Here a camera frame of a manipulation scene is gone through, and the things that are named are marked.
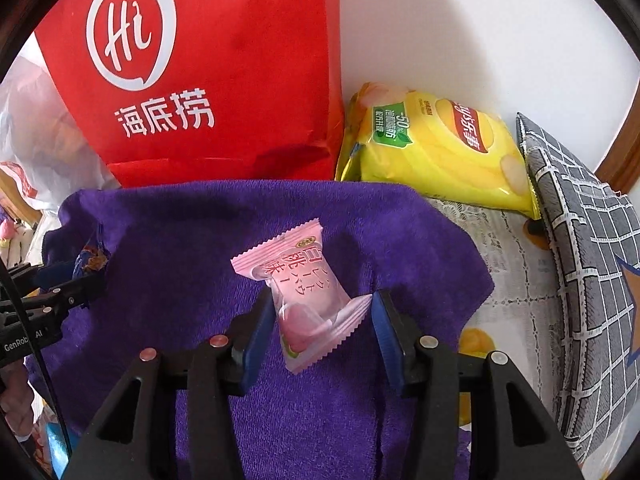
gray plaid fabric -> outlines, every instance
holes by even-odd
[[[634,300],[615,256],[638,268],[640,223],[629,198],[519,114],[516,121],[558,268],[564,371],[555,412],[577,460],[620,424],[638,398],[627,367]]]

metal pin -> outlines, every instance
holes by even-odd
[[[503,354],[502,352],[494,352],[491,354],[491,361],[493,361],[497,365],[505,365],[509,362],[509,358],[507,357],[507,354]]]
[[[140,360],[144,361],[145,363],[148,361],[153,361],[157,355],[158,352],[156,352],[155,348],[145,348],[142,352],[140,352]]]
[[[209,344],[213,348],[222,348],[229,344],[229,338],[224,334],[218,334],[209,339]]]
[[[423,348],[436,348],[438,346],[438,340],[432,335],[423,335],[420,338],[420,346]]]

brown wooden edge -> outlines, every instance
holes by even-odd
[[[640,86],[625,123],[596,170],[596,176],[608,182],[614,191],[625,194],[640,178]]]

yellow chip bag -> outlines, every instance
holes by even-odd
[[[500,119],[407,88],[368,83],[353,97],[336,180],[396,182],[540,218],[522,154]]]

pink candy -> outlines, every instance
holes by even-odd
[[[352,300],[322,254],[318,219],[231,260],[236,273],[271,288],[287,365],[299,373],[334,350],[367,313],[371,295]]]

